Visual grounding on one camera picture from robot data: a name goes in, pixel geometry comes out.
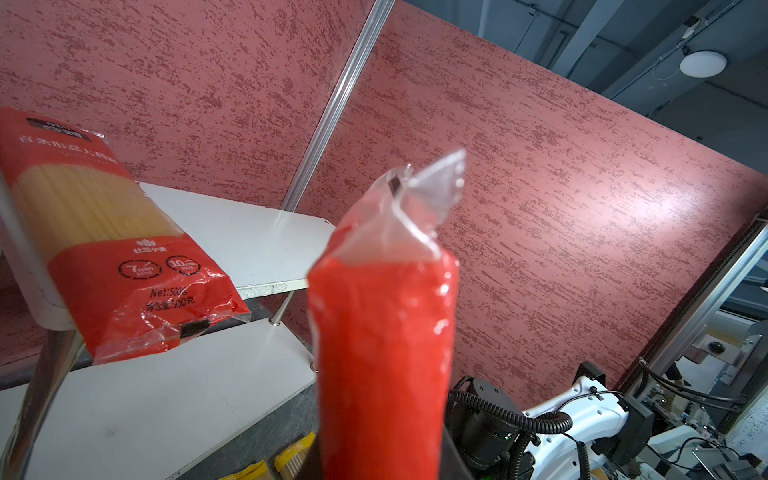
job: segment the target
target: logo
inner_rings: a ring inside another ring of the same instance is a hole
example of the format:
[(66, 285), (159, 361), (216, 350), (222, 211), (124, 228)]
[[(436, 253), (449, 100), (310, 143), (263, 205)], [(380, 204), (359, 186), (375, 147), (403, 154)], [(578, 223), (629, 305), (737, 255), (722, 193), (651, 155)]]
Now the logo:
[(91, 141), (91, 139), (88, 138), (86, 134), (73, 130), (70, 127), (65, 127), (61, 124), (55, 124), (52, 121), (40, 120), (38, 118), (27, 118), (27, 123), (29, 123), (32, 127), (42, 128), (43, 130), (54, 131), (59, 134), (69, 135), (70, 137)]
[(163, 269), (160, 265), (149, 260), (128, 260), (118, 267), (118, 272), (125, 278), (132, 280), (147, 280), (160, 275)]
[(168, 257), (165, 260), (165, 264), (182, 275), (194, 275), (200, 271), (200, 264), (184, 255)]

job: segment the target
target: spaghetti package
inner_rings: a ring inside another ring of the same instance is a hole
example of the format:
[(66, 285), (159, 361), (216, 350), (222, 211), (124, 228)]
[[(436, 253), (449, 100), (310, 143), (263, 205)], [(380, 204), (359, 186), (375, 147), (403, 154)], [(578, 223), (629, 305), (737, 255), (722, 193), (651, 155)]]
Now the spaghetti package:
[(0, 171), (96, 363), (163, 352), (248, 314), (98, 136), (0, 108)]
[(459, 151), (379, 178), (309, 273), (324, 478), (438, 478), (458, 261), (435, 228), (464, 169)]

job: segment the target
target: black motor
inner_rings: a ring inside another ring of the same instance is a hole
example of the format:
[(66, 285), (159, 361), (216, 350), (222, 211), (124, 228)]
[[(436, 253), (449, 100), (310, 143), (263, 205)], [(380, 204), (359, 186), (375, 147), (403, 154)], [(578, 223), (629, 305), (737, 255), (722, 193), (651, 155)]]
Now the black motor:
[[(503, 390), (483, 379), (472, 379), (467, 392), (522, 415), (522, 411)], [(497, 464), (500, 455), (509, 451), (519, 433), (517, 427), (461, 403), (457, 403), (446, 418), (458, 453), (475, 472), (484, 472)]]

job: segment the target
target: plastic wrap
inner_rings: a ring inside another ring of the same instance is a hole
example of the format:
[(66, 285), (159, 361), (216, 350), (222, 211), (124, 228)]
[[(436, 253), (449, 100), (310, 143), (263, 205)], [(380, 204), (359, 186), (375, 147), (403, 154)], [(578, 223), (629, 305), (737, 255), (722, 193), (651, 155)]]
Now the plastic wrap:
[(249, 313), (98, 136), (0, 108), (0, 171), (96, 363), (163, 352)]
[(458, 261), (435, 228), (464, 169), (460, 151), (379, 178), (309, 273), (324, 478), (437, 478)]

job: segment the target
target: table leg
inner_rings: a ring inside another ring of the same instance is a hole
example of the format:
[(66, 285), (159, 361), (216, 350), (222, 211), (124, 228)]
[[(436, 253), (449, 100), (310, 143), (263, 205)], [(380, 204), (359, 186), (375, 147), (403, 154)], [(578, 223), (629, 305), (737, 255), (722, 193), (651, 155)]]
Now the table leg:
[(0, 480), (24, 478), (40, 428), (58, 388), (78, 358), (82, 347), (83, 337), (77, 330), (48, 331), (35, 374), (24, 395), (16, 427), (0, 459)]
[(288, 304), (290, 303), (291, 299), (293, 298), (293, 293), (295, 290), (291, 290), (288, 292), (288, 295), (285, 297), (283, 302), (280, 304), (280, 308), (277, 309), (275, 314), (270, 318), (270, 323), (274, 326), (280, 325), (280, 323), (283, 321), (283, 314), (286, 312), (286, 309), (288, 308)]

